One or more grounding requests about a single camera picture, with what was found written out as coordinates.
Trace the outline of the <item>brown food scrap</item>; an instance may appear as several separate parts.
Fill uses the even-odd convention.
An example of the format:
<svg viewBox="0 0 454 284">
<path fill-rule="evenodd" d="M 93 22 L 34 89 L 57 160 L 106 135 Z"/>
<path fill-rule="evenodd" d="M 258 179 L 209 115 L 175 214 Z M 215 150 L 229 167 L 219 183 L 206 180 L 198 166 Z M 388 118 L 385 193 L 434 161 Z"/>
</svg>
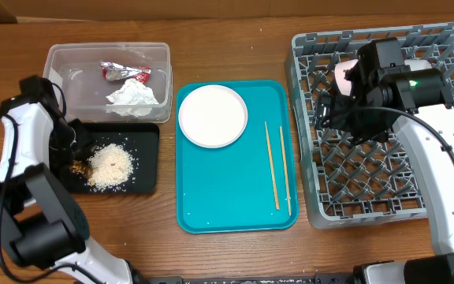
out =
<svg viewBox="0 0 454 284">
<path fill-rule="evenodd" d="M 86 180 L 87 184 L 93 186 L 95 181 L 92 177 L 94 170 L 88 165 L 81 161 L 74 160 L 73 164 L 69 167 L 69 170 L 73 174 L 80 175 Z"/>
</svg>

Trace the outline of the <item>pink bowl with rice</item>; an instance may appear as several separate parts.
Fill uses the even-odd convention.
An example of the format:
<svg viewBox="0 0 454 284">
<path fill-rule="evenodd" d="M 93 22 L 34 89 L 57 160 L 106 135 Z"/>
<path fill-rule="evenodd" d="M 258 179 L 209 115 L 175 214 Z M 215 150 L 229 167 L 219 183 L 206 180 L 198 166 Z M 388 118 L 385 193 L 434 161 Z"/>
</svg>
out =
<svg viewBox="0 0 454 284">
<path fill-rule="evenodd" d="M 342 95 L 350 96 L 351 94 L 352 82 L 346 79 L 346 72 L 352 69 L 357 62 L 357 59 L 352 59 L 335 65 L 334 80 L 336 82 L 339 93 L 341 93 Z"/>
</svg>

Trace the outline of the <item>grey-green ceramic bowl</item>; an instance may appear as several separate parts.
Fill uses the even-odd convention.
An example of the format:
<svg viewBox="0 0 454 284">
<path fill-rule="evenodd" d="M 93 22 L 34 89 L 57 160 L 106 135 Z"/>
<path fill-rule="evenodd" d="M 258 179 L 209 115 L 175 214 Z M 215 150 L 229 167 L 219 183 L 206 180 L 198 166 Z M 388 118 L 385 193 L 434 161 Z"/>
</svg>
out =
<svg viewBox="0 0 454 284">
<path fill-rule="evenodd" d="M 432 65 L 427 60 L 422 59 L 405 59 L 404 64 L 408 65 L 412 72 L 432 69 Z"/>
</svg>

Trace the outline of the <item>white paper napkin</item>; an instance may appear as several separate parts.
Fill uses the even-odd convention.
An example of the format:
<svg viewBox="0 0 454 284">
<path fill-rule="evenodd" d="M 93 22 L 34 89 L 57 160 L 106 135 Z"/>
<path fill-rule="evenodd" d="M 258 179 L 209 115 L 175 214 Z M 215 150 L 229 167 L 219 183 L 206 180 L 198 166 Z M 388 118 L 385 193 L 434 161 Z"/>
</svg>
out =
<svg viewBox="0 0 454 284">
<path fill-rule="evenodd" d="M 122 87 L 106 97 L 107 113 L 115 113 L 122 117 L 143 117 L 148 115 L 154 105 L 159 102 L 153 90 L 136 79 L 127 79 Z"/>
</svg>

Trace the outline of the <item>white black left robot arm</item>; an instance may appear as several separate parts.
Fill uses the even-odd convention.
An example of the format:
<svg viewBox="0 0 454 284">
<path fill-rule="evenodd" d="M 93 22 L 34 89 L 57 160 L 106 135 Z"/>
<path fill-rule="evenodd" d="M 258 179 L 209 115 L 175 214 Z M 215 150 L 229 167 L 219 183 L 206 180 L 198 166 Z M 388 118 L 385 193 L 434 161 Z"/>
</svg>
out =
<svg viewBox="0 0 454 284">
<path fill-rule="evenodd" d="M 20 81 L 20 94 L 0 104 L 4 142 L 0 161 L 0 268 L 34 266 L 79 283 L 144 283 L 127 261 L 107 252 L 91 235 L 87 218 L 63 177 L 94 139 L 79 120 L 66 121 L 60 87 L 47 78 Z"/>
</svg>

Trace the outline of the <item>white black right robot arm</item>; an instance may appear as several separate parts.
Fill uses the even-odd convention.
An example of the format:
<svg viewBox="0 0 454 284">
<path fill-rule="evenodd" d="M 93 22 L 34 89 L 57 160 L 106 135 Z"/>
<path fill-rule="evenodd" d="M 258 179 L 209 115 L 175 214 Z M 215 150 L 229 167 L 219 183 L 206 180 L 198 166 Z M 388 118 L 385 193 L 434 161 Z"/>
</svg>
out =
<svg viewBox="0 0 454 284">
<path fill-rule="evenodd" d="M 355 267 L 350 283 L 454 283 L 454 103 L 437 69 L 383 72 L 378 82 L 352 70 L 349 95 L 318 97 L 319 128 L 340 129 L 356 143 L 392 129 L 410 160 L 423 196 L 434 254 Z"/>
</svg>

